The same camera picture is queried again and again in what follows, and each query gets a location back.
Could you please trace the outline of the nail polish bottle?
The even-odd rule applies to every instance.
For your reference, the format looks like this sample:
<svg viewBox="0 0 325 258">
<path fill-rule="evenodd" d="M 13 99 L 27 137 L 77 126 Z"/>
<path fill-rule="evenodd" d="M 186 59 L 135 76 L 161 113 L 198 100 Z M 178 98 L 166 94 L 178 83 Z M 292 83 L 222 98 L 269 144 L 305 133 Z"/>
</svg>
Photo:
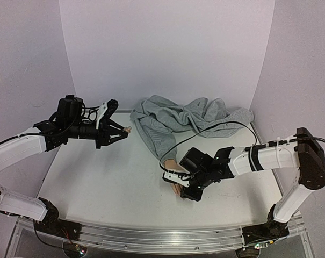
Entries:
<svg viewBox="0 0 325 258">
<path fill-rule="evenodd" d="M 131 133 L 132 127 L 130 127 L 130 126 L 129 127 L 125 127 L 124 128 L 124 131 L 127 132 L 127 133 Z"/>
</svg>

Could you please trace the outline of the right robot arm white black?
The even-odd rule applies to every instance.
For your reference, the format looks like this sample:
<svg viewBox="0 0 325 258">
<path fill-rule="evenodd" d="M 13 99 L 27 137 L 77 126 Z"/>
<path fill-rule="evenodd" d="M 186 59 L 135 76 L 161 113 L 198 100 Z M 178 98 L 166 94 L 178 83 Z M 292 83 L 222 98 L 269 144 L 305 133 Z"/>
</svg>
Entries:
<svg viewBox="0 0 325 258">
<path fill-rule="evenodd" d="M 291 188 L 273 204 L 267 221 L 242 229 L 247 246 L 284 238 L 289 235 L 287 223 L 300 205 L 313 191 L 325 187 L 325 153 L 320 141 L 301 127 L 292 139 L 251 147 L 222 148 L 214 157 L 192 147 L 180 161 L 180 166 L 190 173 L 189 184 L 180 196 L 198 202 L 203 190 L 212 183 L 250 172 L 297 168 L 299 173 Z"/>
</svg>

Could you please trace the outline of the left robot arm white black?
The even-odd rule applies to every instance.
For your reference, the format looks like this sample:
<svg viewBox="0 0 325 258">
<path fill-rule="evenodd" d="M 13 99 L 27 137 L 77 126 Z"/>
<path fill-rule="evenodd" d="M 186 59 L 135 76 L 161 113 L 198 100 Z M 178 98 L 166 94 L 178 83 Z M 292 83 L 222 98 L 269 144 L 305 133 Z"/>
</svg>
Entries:
<svg viewBox="0 0 325 258">
<path fill-rule="evenodd" d="M 97 149 L 126 139 L 131 128 L 111 119 L 118 106 L 118 101 L 111 99 L 91 109 L 74 95 L 61 98 L 49 119 L 0 142 L 0 172 L 28 157 L 65 145 L 69 139 L 93 140 Z M 52 235 L 63 229 L 62 221 L 57 219 L 58 211 L 50 201 L 28 197 L 1 185 L 0 213 L 40 221 Z"/>
</svg>

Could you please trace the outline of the mannequin hand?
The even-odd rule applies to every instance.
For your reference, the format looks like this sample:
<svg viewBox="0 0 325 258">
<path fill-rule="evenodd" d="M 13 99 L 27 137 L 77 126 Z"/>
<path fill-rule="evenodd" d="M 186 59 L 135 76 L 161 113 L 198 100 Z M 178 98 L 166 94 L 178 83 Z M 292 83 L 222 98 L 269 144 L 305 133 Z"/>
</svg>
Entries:
<svg viewBox="0 0 325 258">
<path fill-rule="evenodd" d="M 184 169 L 179 164 L 177 164 L 177 162 L 175 160 L 173 160 L 173 159 L 166 160 L 164 162 L 164 167 L 166 169 L 184 171 Z M 183 186 L 180 185 L 180 184 L 174 184 L 174 183 L 170 183 L 170 185 L 171 185 L 171 188 L 174 191 L 174 193 L 177 196 L 180 196 L 181 195 L 181 192 L 182 192 L 182 189 L 183 189 Z"/>
</svg>

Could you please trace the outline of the grey sweatshirt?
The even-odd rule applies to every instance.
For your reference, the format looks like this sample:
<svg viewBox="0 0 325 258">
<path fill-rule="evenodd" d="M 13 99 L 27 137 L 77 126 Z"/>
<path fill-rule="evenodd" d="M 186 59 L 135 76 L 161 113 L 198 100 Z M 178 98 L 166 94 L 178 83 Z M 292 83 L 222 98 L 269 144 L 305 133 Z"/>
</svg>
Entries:
<svg viewBox="0 0 325 258">
<path fill-rule="evenodd" d="M 254 113 L 243 107 L 229 111 L 222 99 L 202 97 L 179 105 L 153 95 L 137 103 L 130 115 L 141 139 L 155 158 L 176 160 L 175 133 L 193 131 L 204 138 L 228 138 L 254 121 Z"/>
</svg>

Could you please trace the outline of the aluminium front rail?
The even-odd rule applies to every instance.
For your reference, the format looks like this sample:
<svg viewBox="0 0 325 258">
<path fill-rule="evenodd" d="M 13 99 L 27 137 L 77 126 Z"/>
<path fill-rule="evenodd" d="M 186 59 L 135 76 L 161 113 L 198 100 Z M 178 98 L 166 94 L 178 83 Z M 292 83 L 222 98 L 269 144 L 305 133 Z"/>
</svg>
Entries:
<svg viewBox="0 0 325 258">
<path fill-rule="evenodd" d="M 268 220 L 252 226 L 183 230 L 134 229 L 80 224 L 59 219 L 53 224 L 34 222 L 33 228 L 68 243 L 98 246 L 132 253 L 212 253 L 240 248 L 264 248 L 289 236 L 287 224 Z"/>
</svg>

